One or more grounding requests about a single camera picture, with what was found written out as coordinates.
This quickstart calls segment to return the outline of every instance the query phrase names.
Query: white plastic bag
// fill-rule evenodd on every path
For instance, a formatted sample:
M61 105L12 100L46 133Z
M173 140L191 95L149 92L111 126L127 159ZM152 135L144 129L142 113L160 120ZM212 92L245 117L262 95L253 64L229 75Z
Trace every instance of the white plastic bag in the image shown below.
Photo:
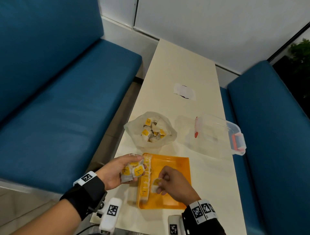
M143 126L148 118L161 118L165 122L167 127L167 130L165 130L167 132L167 135L154 143L145 141L141 136L141 133L144 129ZM177 137L177 132L175 131L175 129L173 129L169 119L156 112L146 112L145 114L137 117L135 120L126 123L124 125L124 128L125 131L132 138L137 148L147 148L147 149L161 148L162 146L175 141Z

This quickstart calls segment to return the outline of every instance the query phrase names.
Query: orange tray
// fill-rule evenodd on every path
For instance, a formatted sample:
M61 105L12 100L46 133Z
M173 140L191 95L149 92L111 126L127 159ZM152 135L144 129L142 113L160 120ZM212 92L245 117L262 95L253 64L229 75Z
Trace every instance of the orange tray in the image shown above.
M177 202L170 195L161 195L157 193L151 193L151 184L154 179L158 178L159 173L164 166L170 166L178 171L182 172L188 182L191 184L191 173L189 168L189 159L188 157L172 157L172 156L163 156L163 155L152 155L151 159L151 179L150 179L150 190L148 201L142 203L140 201L140 188L141 188L141 178L139 178L138 183L138 192L137 192L137 207L140 209L186 209L186 206L183 203Z

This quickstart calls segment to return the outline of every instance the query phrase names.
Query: blue backrest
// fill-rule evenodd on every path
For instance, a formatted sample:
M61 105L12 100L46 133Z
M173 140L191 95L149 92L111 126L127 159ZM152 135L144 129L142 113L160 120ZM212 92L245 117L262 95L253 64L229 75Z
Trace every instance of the blue backrest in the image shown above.
M0 121L102 35L97 0L0 1Z
M310 120L267 61L228 91L268 234L308 234Z

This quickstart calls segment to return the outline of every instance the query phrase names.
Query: tile floor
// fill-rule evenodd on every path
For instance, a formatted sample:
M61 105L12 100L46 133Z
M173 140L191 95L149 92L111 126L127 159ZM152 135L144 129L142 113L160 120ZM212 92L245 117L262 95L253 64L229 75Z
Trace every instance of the tile floor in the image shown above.
M123 125L127 123L141 84L133 82L129 87L119 109L117 110L110 126L94 154L92 162L107 163L118 148L123 135ZM7 235L30 222L46 210L51 208L56 201L49 200L42 195L34 193L21 193L0 188L0 234Z

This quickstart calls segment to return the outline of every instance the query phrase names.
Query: black sleeve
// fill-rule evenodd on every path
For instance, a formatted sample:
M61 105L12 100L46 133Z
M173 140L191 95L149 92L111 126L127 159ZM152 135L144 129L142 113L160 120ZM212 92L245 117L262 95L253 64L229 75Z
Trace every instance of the black sleeve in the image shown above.
M217 218L209 219L205 222L197 224L196 219L188 206L182 213L185 233L187 235L226 235L223 227Z

